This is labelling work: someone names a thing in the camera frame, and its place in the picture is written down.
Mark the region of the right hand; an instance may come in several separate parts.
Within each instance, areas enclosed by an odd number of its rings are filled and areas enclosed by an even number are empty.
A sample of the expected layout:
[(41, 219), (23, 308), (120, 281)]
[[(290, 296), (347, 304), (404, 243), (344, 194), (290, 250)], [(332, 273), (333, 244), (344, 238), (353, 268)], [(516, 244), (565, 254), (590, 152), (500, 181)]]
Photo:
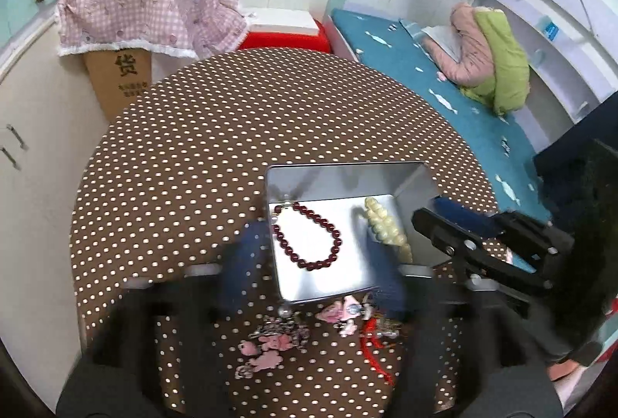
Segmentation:
[(584, 366), (575, 360), (568, 359), (550, 366), (547, 373), (562, 405), (566, 406), (570, 401), (576, 401), (584, 396), (604, 366), (604, 362), (594, 362), (591, 366)]

